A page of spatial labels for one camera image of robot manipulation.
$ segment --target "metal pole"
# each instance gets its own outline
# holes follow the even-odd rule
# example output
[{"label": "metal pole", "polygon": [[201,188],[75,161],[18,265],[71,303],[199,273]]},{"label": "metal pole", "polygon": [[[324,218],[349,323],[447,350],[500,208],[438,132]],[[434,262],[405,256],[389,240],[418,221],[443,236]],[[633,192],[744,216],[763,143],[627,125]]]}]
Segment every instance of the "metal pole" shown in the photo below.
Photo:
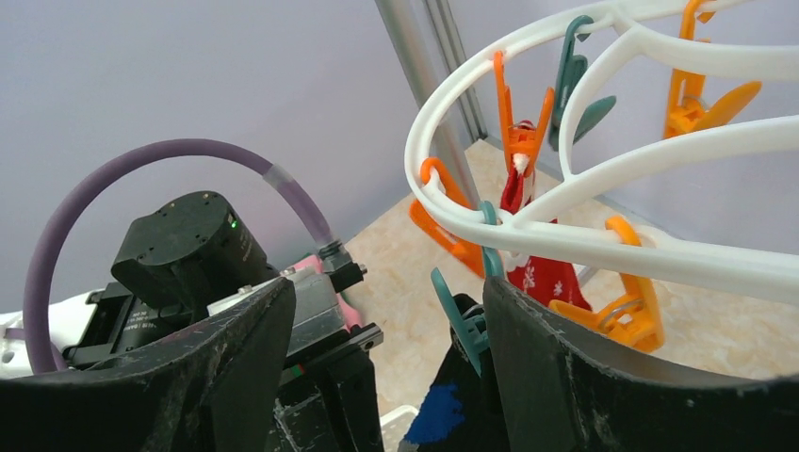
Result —
[{"label": "metal pole", "polygon": [[[421,39],[413,5],[408,0],[375,0],[377,9],[383,17],[385,29],[394,44],[399,63],[408,79],[408,85],[422,107],[432,92],[438,87],[430,56]],[[458,144],[455,132],[447,120],[441,121],[432,139],[436,155],[441,158],[452,177],[464,192],[472,207],[477,208],[480,195],[475,187],[472,173],[466,163],[466,156]]]},{"label": "metal pole", "polygon": [[[452,16],[452,9],[449,7],[449,0],[425,0],[428,15],[430,15],[432,28],[441,49],[441,55],[447,65],[447,71],[453,73],[462,64],[466,63],[466,53],[464,44],[461,42],[461,35],[458,33],[458,25]],[[488,136],[485,121],[482,118],[480,103],[477,93],[473,88],[469,88],[458,99],[464,121],[469,129],[469,135],[473,141],[483,139]]]}]

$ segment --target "snowflake pattern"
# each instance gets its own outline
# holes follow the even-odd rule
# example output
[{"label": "snowflake pattern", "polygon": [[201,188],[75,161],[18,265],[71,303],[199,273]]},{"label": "snowflake pattern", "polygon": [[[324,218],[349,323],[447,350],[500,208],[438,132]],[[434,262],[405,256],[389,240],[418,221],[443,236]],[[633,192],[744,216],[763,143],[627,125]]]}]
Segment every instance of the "snowflake pattern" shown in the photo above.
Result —
[{"label": "snowflake pattern", "polygon": [[522,282],[525,292],[527,292],[528,289],[535,287],[535,275],[533,274],[534,272],[535,272],[534,266],[528,266],[527,268],[525,268],[525,279]]}]

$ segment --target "cable connector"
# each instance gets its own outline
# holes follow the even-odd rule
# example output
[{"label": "cable connector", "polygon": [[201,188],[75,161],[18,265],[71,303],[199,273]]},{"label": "cable connector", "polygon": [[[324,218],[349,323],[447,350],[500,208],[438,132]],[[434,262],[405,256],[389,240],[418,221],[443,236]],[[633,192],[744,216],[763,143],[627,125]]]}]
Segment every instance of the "cable connector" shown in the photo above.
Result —
[{"label": "cable connector", "polygon": [[352,261],[340,240],[335,240],[319,249],[322,271],[330,278],[336,294],[364,280],[367,268]]}]

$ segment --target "floor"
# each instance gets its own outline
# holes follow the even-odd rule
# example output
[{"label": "floor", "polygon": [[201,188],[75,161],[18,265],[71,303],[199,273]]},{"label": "floor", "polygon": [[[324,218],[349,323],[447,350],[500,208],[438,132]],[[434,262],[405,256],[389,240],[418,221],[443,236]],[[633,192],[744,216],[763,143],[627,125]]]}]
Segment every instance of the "floor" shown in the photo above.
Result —
[{"label": "floor", "polygon": [[[481,198],[496,202],[505,182],[502,152],[485,142],[466,151]],[[536,183],[557,181],[538,173]],[[449,347],[448,322],[432,290],[436,266],[453,293],[480,300],[482,280],[440,249],[408,218],[412,196],[399,202],[347,244],[368,268],[347,291],[385,342],[372,350],[381,414],[419,406]],[[564,224],[604,229],[610,207],[588,201],[559,218]],[[655,282],[666,344],[653,353],[675,363],[722,374],[767,379],[799,372],[799,309],[769,301]],[[616,273],[599,270],[583,287],[595,309],[623,293]]]}]

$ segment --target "blue paint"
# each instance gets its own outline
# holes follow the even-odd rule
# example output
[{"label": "blue paint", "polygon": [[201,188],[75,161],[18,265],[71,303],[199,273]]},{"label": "blue paint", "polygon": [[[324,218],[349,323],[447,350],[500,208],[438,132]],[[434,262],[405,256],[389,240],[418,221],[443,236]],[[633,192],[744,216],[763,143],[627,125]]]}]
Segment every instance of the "blue paint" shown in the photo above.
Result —
[{"label": "blue paint", "polygon": [[425,397],[416,420],[405,434],[412,444],[429,444],[445,440],[465,420],[461,401],[455,398],[455,384],[434,385]]}]

